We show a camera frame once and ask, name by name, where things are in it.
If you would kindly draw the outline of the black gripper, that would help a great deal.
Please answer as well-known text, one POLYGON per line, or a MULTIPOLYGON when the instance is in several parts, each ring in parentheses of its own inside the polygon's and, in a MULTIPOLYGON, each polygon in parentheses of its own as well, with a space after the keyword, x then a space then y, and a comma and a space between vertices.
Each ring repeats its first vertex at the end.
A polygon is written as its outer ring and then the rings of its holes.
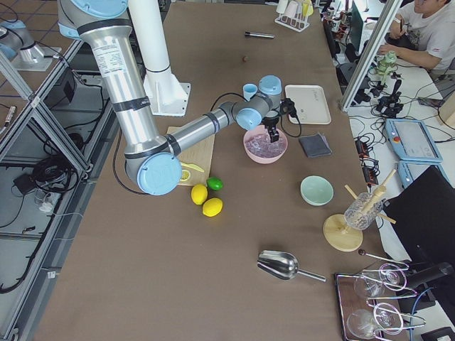
POLYGON ((270 139, 271 143, 278 142, 279 132, 277 131, 277 124, 279 123, 280 114, 277 110, 269 111, 263 118, 263 124, 267 139, 270 139))

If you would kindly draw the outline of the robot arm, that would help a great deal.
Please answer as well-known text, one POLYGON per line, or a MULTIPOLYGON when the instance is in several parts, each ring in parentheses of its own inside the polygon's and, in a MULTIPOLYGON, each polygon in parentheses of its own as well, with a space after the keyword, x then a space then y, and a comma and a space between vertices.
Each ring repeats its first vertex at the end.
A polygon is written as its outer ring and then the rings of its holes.
POLYGON ((125 171, 144 193, 171 192, 182 175, 179 153, 230 124, 275 127, 282 84, 267 75, 250 99, 159 133, 154 115, 183 115, 188 87, 171 71, 156 1, 59 1, 58 24, 64 36, 91 47, 127 142, 125 171))

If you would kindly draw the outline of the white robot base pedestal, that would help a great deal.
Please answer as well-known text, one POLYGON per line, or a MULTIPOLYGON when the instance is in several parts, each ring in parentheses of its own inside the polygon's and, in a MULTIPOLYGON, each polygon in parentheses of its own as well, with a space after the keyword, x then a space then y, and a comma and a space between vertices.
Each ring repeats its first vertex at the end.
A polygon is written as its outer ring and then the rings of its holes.
POLYGON ((144 89, 153 114, 184 116, 191 85, 179 82, 172 73, 159 3, 131 0, 128 9, 146 69, 144 89))

